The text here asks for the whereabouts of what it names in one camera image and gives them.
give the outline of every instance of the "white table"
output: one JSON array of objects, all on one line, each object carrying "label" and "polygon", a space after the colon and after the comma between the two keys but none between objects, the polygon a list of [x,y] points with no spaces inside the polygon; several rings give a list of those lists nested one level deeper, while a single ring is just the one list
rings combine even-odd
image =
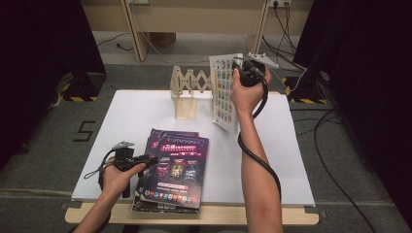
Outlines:
[{"label": "white table", "polygon": [[[244,200],[240,179],[241,150],[237,144],[237,134],[229,133],[212,122],[210,92],[196,93],[195,97],[198,103],[197,119],[176,120],[170,91],[118,90],[72,196],[75,201],[91,204],[84,203],[80,209],[69,208],[66,220],[80,222],[100,194],[97,175],[88,180],[84,179],[84,175],[94,171],[101,163],[103,156],[120,141],[134,143],[135,155],[143,154],[152,128],[197,131],[201,137],[210,140],[202,194],[202,214],[197,219],[185,219],[180,223],[219,224],[220,221],[215,217],[206,221],[201,220],[202,215],[210,215],[210,212],[217,213],[219,207],[234,208],[220,211],[227,214],[240,212],[238,214],[243,216]],[[315,207],[315,201],[301,159],[286,96],[270,93],[265,108],[256,119],[256,126],[269,162],[282,184],[284,215],[291,215],[291,218],[296,215],[310,217],[309,220],[304,221],[284,218],[284,223],[316,224],[319,220],[318,215],[304,212],[304,207]],[[132,179],[132,188],[136,186],[137,179],[137,176]],[[120,200],[114,208],[114,213],[118,210],[122,217],[118,217],[119,221],[116,221],[116,217],[112,217],[113,222],[170,223],[168,217],[137,216],[136,213],[132,213],[130,211],[132,197]],[[224,222],[226,224],[246,224],[246,219],[241,217]]]}]

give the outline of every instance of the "booklet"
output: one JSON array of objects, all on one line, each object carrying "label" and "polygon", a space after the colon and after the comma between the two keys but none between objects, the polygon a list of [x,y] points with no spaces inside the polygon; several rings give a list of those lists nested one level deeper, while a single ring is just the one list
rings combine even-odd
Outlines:
[{"label": "booklet", "polygon": [[213,122],[225,130],[238,133],[237,114],[230,100],[232,87],[232,61],[242,53],[209,56],[213,93]]},{"label": "booklet", "polygon": [[132,211],[198,214],[209,140],[193,132],[160,131],[148,140],[159,162],[139,179]]},{"label": "booklet", "polygon": [[[187,131],[169,131],[169,130],[160,130],[160,129],[152,129],[151,135],[148,138],[148,142],[146,143],[145,154],[148,154],[149,157],[154,157],[155,152],[157,150],[157,144],[161,137],[164,135],[176,135],[176,136],[198,136],[198,132],[187,132]],[[145,169],[144,176],[139,178],[139,181],[136,186],[136,193],[135,195],[140,195],[143,191],[143,187],[146,183],[147,174],[152,170],[153,167],[150,169]]]}]

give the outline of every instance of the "power strip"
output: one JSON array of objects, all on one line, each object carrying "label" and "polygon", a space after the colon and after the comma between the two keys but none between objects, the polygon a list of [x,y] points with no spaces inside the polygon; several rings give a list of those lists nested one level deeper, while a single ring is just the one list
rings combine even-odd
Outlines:
[{"label": "power strip", "polygon": [[292,0],[270,0],[269,7],[273,8],[275,2],[278,2],[278,8],[286,8],[286,5],[289,4],[291,6]]}]

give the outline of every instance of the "hazard stripe tape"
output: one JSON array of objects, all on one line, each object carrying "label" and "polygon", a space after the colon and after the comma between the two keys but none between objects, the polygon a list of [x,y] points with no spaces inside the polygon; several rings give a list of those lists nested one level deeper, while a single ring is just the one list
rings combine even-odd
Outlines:
[{"label": "hazard stripe tape", "polygon": [[73,96],[62,96],[64,101],[72,102],[87,102],[87,101],[96,101],[97,97],[73,97]]},{"label": "hazard stripe tape", "polygon": [[300,104],[327,104],[324,99],[291,99],[290,102],[300,103]]}]

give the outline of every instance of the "black stand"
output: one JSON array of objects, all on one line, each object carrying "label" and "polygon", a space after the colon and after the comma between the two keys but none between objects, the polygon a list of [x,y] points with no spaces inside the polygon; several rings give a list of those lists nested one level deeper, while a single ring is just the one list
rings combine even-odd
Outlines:
[{"label": "black stand", "polygon": [[326,102],[323,89],[316,80],[300,80],[300,82],[298,80],[299,77],[285,78],[284,85],[288,87],[286,93],[288,101],[315,104]]},{"label": "black stand", "polygon": [[74,78],[68,87],[61,92],[63,100],[95,101],[106,80],[106,74],[82,72],[73,76]]}]

